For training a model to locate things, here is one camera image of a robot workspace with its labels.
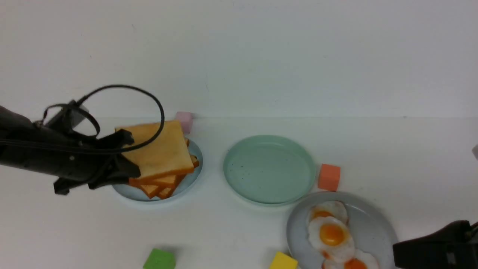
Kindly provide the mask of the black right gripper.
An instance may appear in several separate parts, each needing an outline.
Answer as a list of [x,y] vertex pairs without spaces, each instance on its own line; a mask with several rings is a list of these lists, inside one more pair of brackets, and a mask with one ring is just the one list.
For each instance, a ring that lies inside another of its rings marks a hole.
[[460,220],[427,236],[393,245],[400,269],[476,269],[478,224]]

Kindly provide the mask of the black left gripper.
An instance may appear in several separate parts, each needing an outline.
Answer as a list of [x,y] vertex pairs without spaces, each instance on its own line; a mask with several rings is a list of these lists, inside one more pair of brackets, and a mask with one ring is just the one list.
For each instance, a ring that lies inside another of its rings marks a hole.
[[135,143],[130,131],[119,130],[101,139],[48,127],[35,131],[35,140],[41,144],[35,151],[38,167],[58,178],[53,184],[55,194],[67,195],[83,185],[94,190],[127,184],[141,175],[139,167],[120,154],[125,145]]

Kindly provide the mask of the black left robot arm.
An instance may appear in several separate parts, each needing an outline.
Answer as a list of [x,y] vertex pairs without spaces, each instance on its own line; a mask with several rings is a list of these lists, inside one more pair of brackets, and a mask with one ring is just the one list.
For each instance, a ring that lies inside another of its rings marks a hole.
[[46,123],[1,107],[1,164],[56,176],[53,188],[58,195],[83,185],[94,190],[127,184],[138,177],[139,167],[121,153],[98,153],[132,144],[131,133],[120,131],[101,139],[86,136],[74,131],[84,119],[100,130],[98,122],[74,101]]

